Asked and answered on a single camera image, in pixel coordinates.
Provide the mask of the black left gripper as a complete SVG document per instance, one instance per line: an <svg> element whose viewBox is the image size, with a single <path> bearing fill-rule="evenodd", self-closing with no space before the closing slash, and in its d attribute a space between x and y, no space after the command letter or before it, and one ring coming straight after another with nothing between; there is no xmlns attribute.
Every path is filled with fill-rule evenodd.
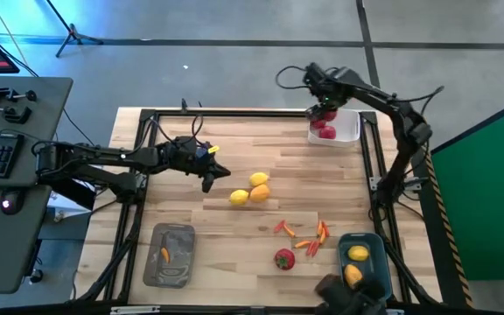
<svg viewBox="0 0 504 315"><path fill-rule="evenodd" d="M199 144L209 144L213 147L209 142L200 142L194 136L177 136L164 147L164 154L171 169L203 177L202 192L208 193L215 179L228 177L231 171L215 163L214 153L202 163L196 161L194 154Z"/></svg>

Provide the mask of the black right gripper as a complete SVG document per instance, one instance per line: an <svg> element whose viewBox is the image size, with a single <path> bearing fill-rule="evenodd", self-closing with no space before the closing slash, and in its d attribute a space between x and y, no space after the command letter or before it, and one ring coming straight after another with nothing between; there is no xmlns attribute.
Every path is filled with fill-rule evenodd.
<svg viewBox="0 0 504 315"><path fill-rule="evenodd" d="M346 67L331 67L325 72L322 80L325 92L322 99L326 108L338 109L349 102L348 89L341 82L346 71ZM305 111L305 116L310 122L318 121L323 118L323 109L319 105L311 106Z"/></svg>

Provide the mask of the white plastic basket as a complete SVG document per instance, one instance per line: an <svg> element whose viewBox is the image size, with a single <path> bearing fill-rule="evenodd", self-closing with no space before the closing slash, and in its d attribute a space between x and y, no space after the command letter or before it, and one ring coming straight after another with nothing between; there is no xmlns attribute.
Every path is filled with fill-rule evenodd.
<svg viewBox="0 0 504 315"><path fill-rule="evenodd" d="M336 138L323 139L319 137L318 129L311 129L307 132L307 139L310 144L325 145L332 147L347 147L356 142L361 135L361 118L357 111L349 109L337 109L336 118L326 125L336 129Z"/></svg>

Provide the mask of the white paper sheet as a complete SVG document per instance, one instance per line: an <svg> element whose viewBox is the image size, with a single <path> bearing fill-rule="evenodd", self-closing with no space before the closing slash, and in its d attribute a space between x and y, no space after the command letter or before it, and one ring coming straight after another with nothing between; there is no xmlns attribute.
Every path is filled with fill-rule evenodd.
<svg viewBox="0 0 504 315"><path fill-rule="evenodd" d="M80 206L56 192L51 192L50 198L47 202L47 210L53 211L54 220L56 222L62 221L71 216L88 214L90 212L90 210L84 206Z"/></svg>

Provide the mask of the silver metal plate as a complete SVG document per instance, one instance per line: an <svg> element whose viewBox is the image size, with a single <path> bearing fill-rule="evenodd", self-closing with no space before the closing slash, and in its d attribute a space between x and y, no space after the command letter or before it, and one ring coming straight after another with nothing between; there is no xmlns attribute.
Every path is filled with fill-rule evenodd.
<svg viewBox="0 0 504 315"><path fill-rule="evenodd" d="M126 305L112 307L109 315L146 315L160 312L160 305Z"/></svg>

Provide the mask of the blue plastic basket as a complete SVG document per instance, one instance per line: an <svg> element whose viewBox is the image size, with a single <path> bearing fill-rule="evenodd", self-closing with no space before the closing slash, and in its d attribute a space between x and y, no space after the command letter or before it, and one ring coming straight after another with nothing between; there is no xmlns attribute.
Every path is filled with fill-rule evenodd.
<svg viewBox="0 0 504 315"><path fill-rule="evenodd" d="M348 251L354 246L362 246L368 251L364 261L355 261L349 257ZM345 267L352 264L362 274L364 279L377 280L383 288L381 300L386 301L392 295L388 257L381 237L374 233L343 234L339 238L338 259L342 283L348 287Z"/></svg>

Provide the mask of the green panel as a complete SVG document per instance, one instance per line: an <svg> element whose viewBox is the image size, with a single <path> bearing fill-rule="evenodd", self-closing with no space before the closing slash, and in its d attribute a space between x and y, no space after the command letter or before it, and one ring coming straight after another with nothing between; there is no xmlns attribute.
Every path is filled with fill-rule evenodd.
<svg viewBox="0 0 504 315"><path fill-rule="evenodd" d="M504 280L504 109L431 160L466 277Z"/></svg>

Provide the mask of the black tripod stand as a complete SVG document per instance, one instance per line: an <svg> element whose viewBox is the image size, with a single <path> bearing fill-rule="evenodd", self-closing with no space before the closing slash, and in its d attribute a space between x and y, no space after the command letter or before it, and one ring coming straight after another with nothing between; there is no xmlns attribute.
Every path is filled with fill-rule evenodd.
<svg viewBox="0 0 504 315"><path fill-rule="evenodd" d="M60 55L65 50L66 46L69 44L72 44L72 43L75 43L76 45L83 45L85 41L90 41L98 46L104 44L104 41L99 38L94 38L94 37L90 37L88 35L79 33L74 24L68 24L66 22L66 20L62 17L62 15L56 9L56 7L54 6L54 4L52 3L51 0L45 0L45 1L50 6L52 12L56 15L58 20L63 24L63 26L67 30L67 35L66 35L64 41L62 42L59 50L55 53L56 58L59 58Z"/></svg>

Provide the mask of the black computer mouse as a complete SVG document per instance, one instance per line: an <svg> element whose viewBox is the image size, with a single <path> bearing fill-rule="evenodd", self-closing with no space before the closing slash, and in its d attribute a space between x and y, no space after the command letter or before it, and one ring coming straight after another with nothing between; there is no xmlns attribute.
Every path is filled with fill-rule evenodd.
<svg viewBox="0 0 504 315"><path fill-rule="evenodd" d="M9 188L2 191L0 195L0 209L6 215L18 214L25 201L25 190L20 188Z"/></svg>

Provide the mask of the dark desk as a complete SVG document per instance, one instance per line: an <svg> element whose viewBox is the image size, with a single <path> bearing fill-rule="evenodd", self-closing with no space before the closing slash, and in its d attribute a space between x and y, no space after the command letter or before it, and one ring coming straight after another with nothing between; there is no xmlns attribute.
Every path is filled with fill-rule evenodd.
<svg viewBox="0 0 504 315"><path fill-rule="evenodd" d="M31 147L39 139L53 139L72 85L70 78L0 76L0 88L13 88L20 94L33 90L38 96L35 102L22 99L16 103L18 107L31 108L26 123L9 123L0 116L0 131L21 131L27 135L10 176L0 178L0 195L9 188L25 190L19 213L6 215L0 209L0 293L15 292L30 268L31 254L52 191L46 185L35 184L36 158Z"/></svg>

